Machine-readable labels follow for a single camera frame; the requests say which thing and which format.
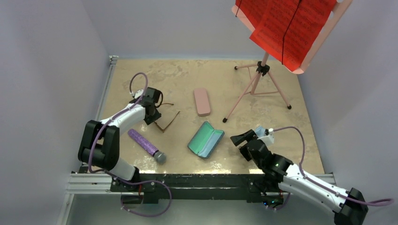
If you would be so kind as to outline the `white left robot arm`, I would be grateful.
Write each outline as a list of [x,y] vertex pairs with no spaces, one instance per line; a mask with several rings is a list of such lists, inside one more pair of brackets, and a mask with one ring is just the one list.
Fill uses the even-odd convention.
[[129,192],[140,185],[139,169],[120,158],[120,136],[135,124],[150,125],[161,117],[158,103],[163,93],[155,88],[139,90],[133,99],[115,115],[101,121],[86,123],[78,160],[99,167],[122,179],[122,186]]

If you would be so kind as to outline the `grey glasses case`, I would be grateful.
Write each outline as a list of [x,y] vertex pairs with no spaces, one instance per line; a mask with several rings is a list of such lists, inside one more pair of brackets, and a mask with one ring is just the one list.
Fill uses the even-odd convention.
[[205,121],[197,130],[193,138],[187,144],[187,148],[196,156],[204,147],[210,135],[219,129],[215,129],[208,121]]

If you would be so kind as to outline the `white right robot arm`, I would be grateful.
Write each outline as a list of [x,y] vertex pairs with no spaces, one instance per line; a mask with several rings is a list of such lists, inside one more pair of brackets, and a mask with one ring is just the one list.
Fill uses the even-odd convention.
[[363,224],[368,206],[361,204],[362,193],[355,188],[346,190],[327,183],[304,171],[301,164],[272,153],[268,147],[275,142],[274,132],[273,128],[258,127],[230,137],[241,155],[262,170],[265,188],[270,191],[279,188],[307,200],[331,213],[336,225]]

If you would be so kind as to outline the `pink glasses case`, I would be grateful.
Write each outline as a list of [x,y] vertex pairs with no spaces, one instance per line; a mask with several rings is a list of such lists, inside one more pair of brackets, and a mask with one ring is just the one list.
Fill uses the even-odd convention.
[[208,116],[211,113],[211,107],[207,90],[205,88],[196,88],[193,90],[197,114],[200,117]]

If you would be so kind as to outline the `brown frame glasses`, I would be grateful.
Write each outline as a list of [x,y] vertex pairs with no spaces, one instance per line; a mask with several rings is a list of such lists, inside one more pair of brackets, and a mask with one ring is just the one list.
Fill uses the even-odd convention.
[[159,106],[158,111],[161,113],[161,118],[156,120],[154,125],[162,133],[165,133],[180,114],[180,109],[173,103],[162,103]]

